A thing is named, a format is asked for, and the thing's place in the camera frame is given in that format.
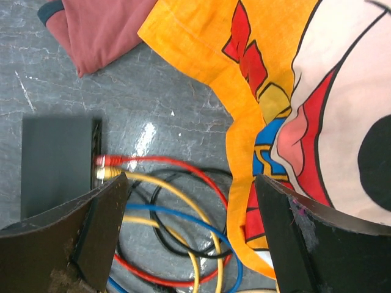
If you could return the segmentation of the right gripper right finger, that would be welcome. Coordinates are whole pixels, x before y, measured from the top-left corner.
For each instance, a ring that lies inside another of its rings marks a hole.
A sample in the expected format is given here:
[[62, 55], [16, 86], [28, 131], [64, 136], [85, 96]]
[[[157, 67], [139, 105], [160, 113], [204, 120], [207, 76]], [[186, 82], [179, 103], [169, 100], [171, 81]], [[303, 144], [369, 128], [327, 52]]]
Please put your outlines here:
[[280, 292], [390, 292], [390, 227], [255, 180]]

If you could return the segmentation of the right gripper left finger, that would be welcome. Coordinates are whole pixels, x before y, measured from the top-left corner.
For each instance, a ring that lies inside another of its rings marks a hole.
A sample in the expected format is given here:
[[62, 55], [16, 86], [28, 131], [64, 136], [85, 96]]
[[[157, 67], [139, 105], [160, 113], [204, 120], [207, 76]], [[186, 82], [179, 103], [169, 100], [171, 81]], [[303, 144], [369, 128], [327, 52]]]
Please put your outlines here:
[[1, 230], [1, 292], [104, 292], [128, 200], [128, 179]]

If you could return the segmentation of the black network switch box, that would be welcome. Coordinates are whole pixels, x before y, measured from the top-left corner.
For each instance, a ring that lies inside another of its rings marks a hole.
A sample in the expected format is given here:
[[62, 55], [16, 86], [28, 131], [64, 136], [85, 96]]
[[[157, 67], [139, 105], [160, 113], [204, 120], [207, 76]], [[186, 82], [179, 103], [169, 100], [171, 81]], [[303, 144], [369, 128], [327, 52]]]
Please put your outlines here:
[[21, 219], [41, 214], [93, 189], [103, 120], [42, 115], [22, 120]]

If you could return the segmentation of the orange Mickey Mouse shirt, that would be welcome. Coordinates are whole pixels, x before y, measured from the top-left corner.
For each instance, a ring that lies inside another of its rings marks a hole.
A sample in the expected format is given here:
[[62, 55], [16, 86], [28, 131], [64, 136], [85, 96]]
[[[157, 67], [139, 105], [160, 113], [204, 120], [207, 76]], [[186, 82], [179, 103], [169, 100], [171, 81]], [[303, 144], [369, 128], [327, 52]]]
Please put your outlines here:
[[275, 272], [254, 180], [390, 224], [389, 1], [158, 1], [138, 32], [233, 118], [228, 237]]

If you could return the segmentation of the red folded shirt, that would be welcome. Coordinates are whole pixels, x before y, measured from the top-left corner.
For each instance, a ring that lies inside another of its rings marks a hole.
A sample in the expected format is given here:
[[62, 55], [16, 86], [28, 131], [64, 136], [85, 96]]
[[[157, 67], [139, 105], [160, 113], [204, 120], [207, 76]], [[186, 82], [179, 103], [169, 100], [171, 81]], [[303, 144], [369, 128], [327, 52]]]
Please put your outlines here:
[[47, 1], [37, 16], [71, 58], [81, 78], [142, 42], [137, 32], [156, 1]]

